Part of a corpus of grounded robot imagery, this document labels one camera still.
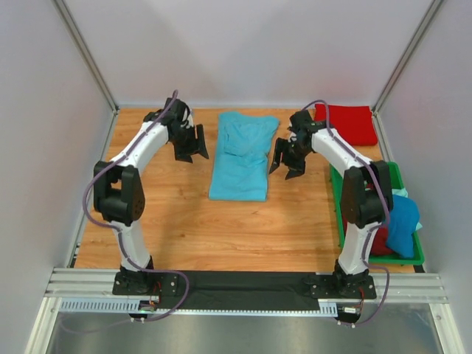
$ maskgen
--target white wall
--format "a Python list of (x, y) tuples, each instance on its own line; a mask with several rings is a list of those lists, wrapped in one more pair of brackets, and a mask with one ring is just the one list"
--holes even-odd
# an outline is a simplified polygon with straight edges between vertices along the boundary
[(66, 0), (120, 105), (372, 105), (431, 0)]
[(381, 112), (420, 208), (429, 271), (441, 274), (472, 353), (472, 2), (448, 0)]
[(64, 266), (111, 111), (50, 0), (0, 10), (0, 353), (22, 353)]

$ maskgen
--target folded red cloth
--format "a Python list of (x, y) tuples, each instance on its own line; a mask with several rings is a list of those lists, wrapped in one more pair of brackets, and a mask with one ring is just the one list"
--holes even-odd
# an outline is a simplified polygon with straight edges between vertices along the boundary
[[(325, 105), (315, 105), (315, 120), (326, 119)], [(372, 124), (372, 112), (368, 106), (344, 107), (342, 105), (329, 105), (330, 123), (338, 131), (339, 135), (351, 145), (375, 145), (377, 135)]]
[[(347, 221), (344, 219), (344, 217), (342, 218), (342, 225), (344, 227), (344, 234), (346, 234)], [(393, 250), (386, 246), (386, 241), (388, 238), (389, 230), (382, 226), (375, 234), (374, 241), (372, 242), (372, 248), (370, 249), (370, 254), (374, 256), (386, 256), (388, 254), (394, 253)]]

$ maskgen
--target green bin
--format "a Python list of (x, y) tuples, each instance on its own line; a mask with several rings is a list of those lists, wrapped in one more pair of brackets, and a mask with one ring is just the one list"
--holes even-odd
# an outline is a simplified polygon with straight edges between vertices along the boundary
[[(394, 162), (387, 162), (390, 169), (390, 178), (392, 180), (392, 188), (400, 190), (404, 188), (403, 181), (401, 179), (400, 170), (398, 165)], [(341, 248), (344, 247), (344, 228), (342, 226), (342, 217), (341, 217), (341, 193), (342, 193), (342, 177), (336, 171), (333, 166), (330, 166), (331, 182), (333, 183), (333, 193), (334, 193), (334, 203), (336, 205), (336, 218), (338, 221), (338, 231), (339, 231), (339, 245)], [(423, 264), (425, 257), (423, 255), (423, 250), (421, 249), (420, 239), (418, 234), (413, 232), (413, 247), (414, 247), (414, 257), (413, 258), (402, 258), (398, 254), (389, 254), (387, 256), (370, 256), (370, 263), (389, 263), (389, 264), (401, 264), (401, 265), (413, 265), (420, 266)]]

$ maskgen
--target wooden table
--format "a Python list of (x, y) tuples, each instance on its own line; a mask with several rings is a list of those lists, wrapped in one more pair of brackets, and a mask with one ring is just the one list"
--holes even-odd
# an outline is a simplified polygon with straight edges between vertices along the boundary
[[(107, 160), (126, 146), (152, 109), (122, 109)], [(269, 176), (268, 200), (210, 201), (209, 186), (218, 135), (218, 114), (230, 109), (195, 109), (195, 124), (205, 128), (210, 160), (193, 164), (174, 160), (164, 146), (147, 166), (142, 183), (146, 209), (141, 218), (145, 243), (156, 268), (227, 271), (332, 271), (339, 237), (327, 161), (307, 157), (306, 173), (285, 180), (286, 168)], [(287, 137), (293, 109), (238, 109), (280, 120), (277, 136)], [(380, 159), (378, 146), (358, 147)], [(119, 249), (111, 230), (88, 223), (76, 268), (118, 268)], [(413, 272), (411, 266), (391, 271)]]

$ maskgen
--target gray floor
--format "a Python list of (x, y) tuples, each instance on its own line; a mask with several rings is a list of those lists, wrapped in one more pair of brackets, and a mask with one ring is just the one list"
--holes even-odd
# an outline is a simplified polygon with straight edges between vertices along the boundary
[[(366, 315), (376, 305), (365, 305)], [(81, 313), (64, 318), (90, 330), (127, 315)], [(124, 324), (72, 335), (56, 325), (48, 353), (442, 353), (428, 305), (385, 305), (365, 327), (339, 327), (320, 318), (173, 315), (160, 322)]]

